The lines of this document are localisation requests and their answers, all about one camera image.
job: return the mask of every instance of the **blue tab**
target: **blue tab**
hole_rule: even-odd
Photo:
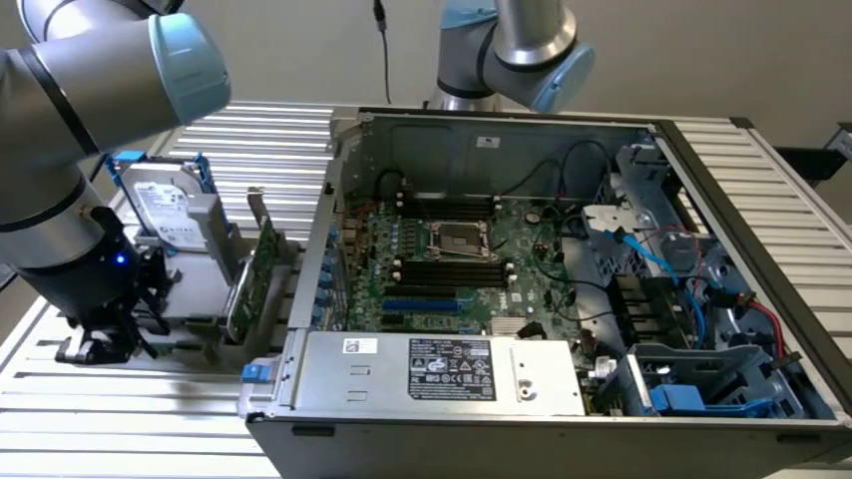
[[[243,366],[240,379],[248,384],[263,384],[269,382],[272,377],[272,367],[261,364],[247,364]]]
[[[112,158],[119,163],[139,163],[148,158],[148,155],[137,150],[127,150],[116,153]]]

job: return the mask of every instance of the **red cable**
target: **red cable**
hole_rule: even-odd
[[[775,329],[775,347],[777,349],[777,358],[784,357],[784,336],[781,332],[781,322],[777,320],[775,313],[757,301],[751,301],[748,305],[765,314],[772,321],[772,329]]]

